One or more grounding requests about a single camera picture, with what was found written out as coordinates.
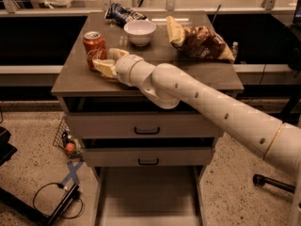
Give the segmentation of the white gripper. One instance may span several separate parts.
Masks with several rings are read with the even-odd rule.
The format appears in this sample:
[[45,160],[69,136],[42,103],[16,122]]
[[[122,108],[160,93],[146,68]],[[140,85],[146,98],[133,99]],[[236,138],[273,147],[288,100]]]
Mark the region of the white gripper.
[[138,69],[138,64],[143,61],[143,58],[128,54],[128,51],[110,48],[107,51],[109,59],[93,59],[92,63],[95,69],[104,76],[117,77],[119,82],[129,87],[139,87],[144,81],[143,74]]

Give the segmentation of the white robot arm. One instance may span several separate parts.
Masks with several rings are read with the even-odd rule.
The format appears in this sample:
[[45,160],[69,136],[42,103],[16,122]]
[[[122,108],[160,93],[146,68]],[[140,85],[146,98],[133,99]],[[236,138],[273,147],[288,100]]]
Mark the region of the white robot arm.
[[95,69],[106,77],[138,88],[163,109],[184,102],[268,164],[291,175],[296,188],[289,226],[301,224],[301,128],[276,119],[213,89],[180,68],[152,65],[124,50],[112,49],[111,59],[94,58]]

